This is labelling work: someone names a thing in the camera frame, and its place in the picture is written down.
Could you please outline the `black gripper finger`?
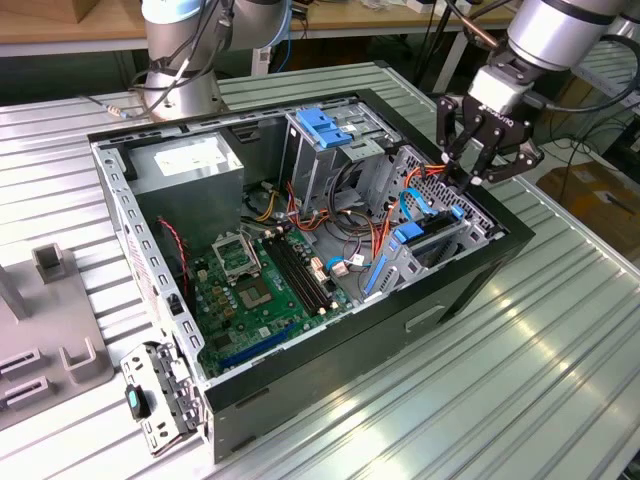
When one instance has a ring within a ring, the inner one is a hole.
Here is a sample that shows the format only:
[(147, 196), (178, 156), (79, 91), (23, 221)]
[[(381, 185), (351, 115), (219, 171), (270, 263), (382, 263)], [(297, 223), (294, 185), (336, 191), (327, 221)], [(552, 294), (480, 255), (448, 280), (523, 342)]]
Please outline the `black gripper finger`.
[[(460, 158), (470, 143), (474, 127), (468, 128), (469, 112), (472, 107), (472, 99), (468, 95), (443, 95), (437, 102), (436, 141), (442, 149), (441, 161), (444, 169), (440, 180), (456, 188), (457, 194), (463, 194), (471, 180), (471, 176), (460, 166)], [(463, 130), (456, 133), (456, 115), (463, 115)]]
[[(483, 181), (497, 183), (534, 169), (544, 159), (544, 154), (531, 141), (530, 128), (489, 128), (476, 136), (482, 149), (471, 168), (471, 184)], [(517, 147), (513, 161), (494, 164), (494, 159), (505, 149)]]

